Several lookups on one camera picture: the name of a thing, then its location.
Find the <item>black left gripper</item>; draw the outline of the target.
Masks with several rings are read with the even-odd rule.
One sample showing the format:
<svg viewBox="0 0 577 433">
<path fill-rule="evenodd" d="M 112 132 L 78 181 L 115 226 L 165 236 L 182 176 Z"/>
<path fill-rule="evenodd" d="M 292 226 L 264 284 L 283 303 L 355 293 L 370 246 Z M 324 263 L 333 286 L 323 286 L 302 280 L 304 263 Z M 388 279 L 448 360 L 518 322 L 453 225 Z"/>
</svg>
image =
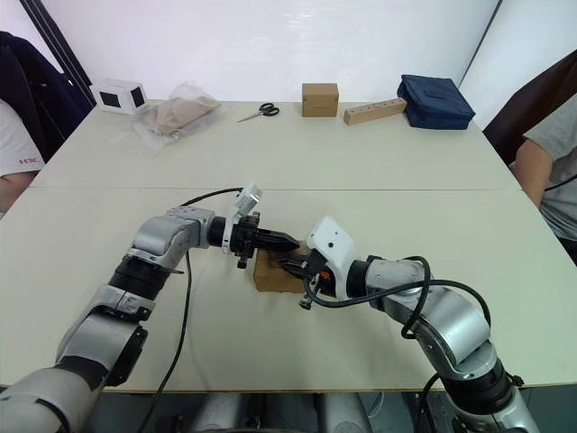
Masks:
<svg viewBox="0 0 577 433">
<path fill-rule="evenodd" d="M 258 234 L 260 213 L 254 211 L 251 215 L 243 216 L 233 226 L 232 253 L 238 258 L 236 266 L 244 270 L 248 260 L 253 257 L 254 242 Z M 260 229 L 259 248 L 267 251 L 293 251 L 298 241 L 284 232 Z"/>
</svg>

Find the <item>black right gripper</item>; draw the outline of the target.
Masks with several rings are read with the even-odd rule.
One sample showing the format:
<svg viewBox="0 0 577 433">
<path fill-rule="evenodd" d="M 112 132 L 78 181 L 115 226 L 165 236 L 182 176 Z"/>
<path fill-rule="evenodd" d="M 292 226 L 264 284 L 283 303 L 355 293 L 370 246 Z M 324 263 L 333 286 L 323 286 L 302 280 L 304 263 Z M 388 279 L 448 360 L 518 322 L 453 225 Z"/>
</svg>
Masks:
<svg viewBox="0 0 577 433">
<path fill-rule="evenodd" d="M 320 252 L 288 255 L 279 258 L 278 264 L 285 272 L 303 281 L 305 294 L 299 301 L 302 309 L 310 310 L 313 303 L 325 308 L 334 307 L 333 300 L 321 298 L 321 295 L 335 296 L 335 277 Z"/>
</svg>

